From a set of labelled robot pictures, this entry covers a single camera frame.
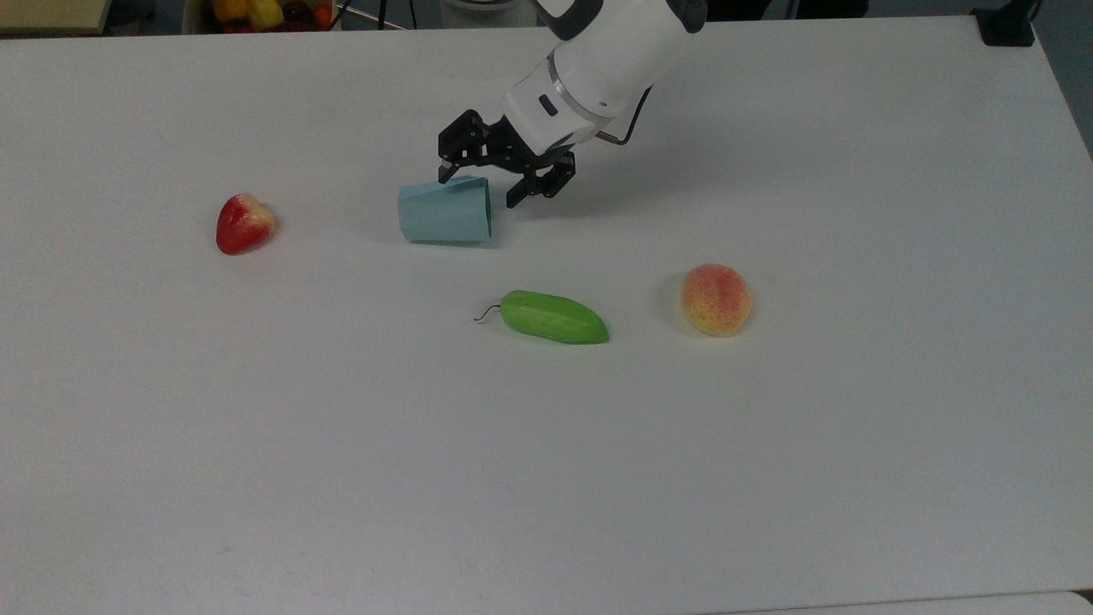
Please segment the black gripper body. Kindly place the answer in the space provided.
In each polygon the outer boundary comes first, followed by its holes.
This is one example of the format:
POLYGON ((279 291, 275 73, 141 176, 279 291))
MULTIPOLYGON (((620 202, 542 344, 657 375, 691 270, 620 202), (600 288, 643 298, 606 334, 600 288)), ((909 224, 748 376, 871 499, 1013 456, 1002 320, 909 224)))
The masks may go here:
POLYGON ((571 178, 576 175, 576 156, 571 152, 571 145, 534 153, 505 116, 492 125, 482 125, 481 140, 481 167, 496 167, 534 178, 546 178, 546 175, 571 178))

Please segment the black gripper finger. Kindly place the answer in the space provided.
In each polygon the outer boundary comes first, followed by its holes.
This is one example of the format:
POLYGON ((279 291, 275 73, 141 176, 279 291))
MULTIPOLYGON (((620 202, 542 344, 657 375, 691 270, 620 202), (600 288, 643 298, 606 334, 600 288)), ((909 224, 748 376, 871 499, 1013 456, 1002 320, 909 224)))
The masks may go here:
POLYGON ((539 175, 530 167, 524 168, 522 179, 506 192, 505 206, 515 208, 524 198, 543 196, 554 198, 576 175, 576 155, 564 153, 554 161, 549 172, 539 175))
POLYGON ((440 156, 437 182, 448 184, 465 167, 493 165, 489 135, 489 125, 475 109, 465 110, 453 125, 442 129, 437 141, 437 154, 440 156))

